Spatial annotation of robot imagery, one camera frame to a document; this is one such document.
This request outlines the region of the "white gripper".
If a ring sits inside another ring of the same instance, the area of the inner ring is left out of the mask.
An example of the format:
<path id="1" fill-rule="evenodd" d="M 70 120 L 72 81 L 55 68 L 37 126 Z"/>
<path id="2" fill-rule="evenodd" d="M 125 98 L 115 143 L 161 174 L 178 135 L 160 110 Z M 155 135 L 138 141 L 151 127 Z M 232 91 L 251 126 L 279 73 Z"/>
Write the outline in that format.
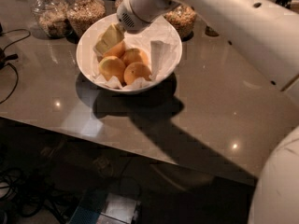
<path id="1" fill-rule="evenodd" d="M 120 24 L 111 23 L 98 36 L 94 51 L 104 55 L 122 42 L 125 30 L 128 33 L 141 33 L 159 16 L 178 6 L 179 3 L 171 0 L 123 0 L 117 8 L 117 20 Z"/>

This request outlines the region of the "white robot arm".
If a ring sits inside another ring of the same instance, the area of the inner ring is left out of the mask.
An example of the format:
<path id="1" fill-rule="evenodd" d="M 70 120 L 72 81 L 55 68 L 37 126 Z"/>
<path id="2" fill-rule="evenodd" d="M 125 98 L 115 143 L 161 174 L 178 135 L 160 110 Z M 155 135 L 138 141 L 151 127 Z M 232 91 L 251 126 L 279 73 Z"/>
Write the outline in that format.
<path id="1" fill-rule="evenodd" d="M 299 15 L 269 0 L 123 0 L 117 20 L 136 34 L 185 4 L 299 103 Z M 273 150 L 259 177 L 249 224 L 299 224 L 299 128 Z"/>

